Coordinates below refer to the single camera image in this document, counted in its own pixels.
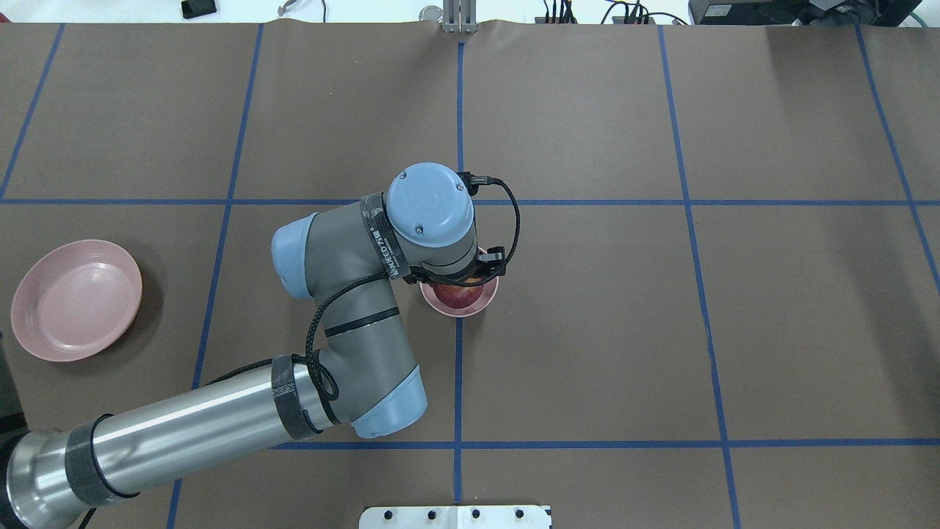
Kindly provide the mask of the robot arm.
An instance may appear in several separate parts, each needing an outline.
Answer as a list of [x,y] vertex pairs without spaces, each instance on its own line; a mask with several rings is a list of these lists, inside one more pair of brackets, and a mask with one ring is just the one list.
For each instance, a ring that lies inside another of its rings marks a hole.
[[299,353],[259,359],[186,394],[2,448],[2,526],[67,528],[93,512],[286,442],[350,424],[363,439],[407,428],[427,396],[392,282],[477,288],[506,273],[515,246],[481,251],[474,195],[506,181],[419,163],[386,191],[313,213],[273,234],[273,267],[317,308]]

